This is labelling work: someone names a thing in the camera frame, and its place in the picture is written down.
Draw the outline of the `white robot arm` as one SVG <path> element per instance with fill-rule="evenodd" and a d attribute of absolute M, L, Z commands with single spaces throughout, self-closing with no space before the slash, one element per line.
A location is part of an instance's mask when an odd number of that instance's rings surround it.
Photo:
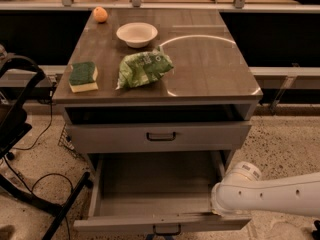
<path fill-rule="evenodd" d="M 320 173 L 262 180 L 251 163 L 239 162 L 211 191 L 211 207 L 225 216 L 261 210 L 320 217 Z"/>

